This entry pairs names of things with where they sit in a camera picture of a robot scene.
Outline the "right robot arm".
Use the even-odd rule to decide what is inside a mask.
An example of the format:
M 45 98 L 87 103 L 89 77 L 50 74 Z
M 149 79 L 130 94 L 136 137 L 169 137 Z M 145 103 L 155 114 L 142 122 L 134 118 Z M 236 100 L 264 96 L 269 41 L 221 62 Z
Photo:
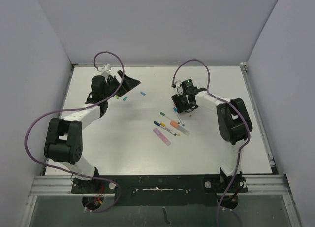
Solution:
M 191 79 L 174 82 L 171 87 L 177 91 L 171 97 L 177 113 L 189 113 L 203 107 L 216 114 L 219 133 L 224 141 L 231 144 L 220 168 L 225 176 L 219 179 L 219 186 L 225 192 L 232 191 L 237 186 L 233 175 L 241 173 L 242 150 L 236 144 L 241 140 L 248 140 L 252 132 L 252 122 L 244 101 L 211 94 L 206 88 L 194 86 Z

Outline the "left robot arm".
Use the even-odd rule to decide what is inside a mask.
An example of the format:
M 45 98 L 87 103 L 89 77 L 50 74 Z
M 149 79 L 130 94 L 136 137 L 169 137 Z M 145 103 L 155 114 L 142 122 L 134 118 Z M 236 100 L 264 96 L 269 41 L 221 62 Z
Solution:
M 61 119 L 53 118 L 48 126 L 45 157 L 61 163 L 76 178 L 83 180 L 82 186 L 89 193 L 98 191 L 100 180 L 96 178 L 96 168 L 83 157 L 83 129 L 104 116 L 108 109 L 106 98 L 111 95 L 122 97 L 141 83 L 124 75 L 121 70 L 117 73 L 122 83 L 107 72 L 94 76 L 84 109 Z

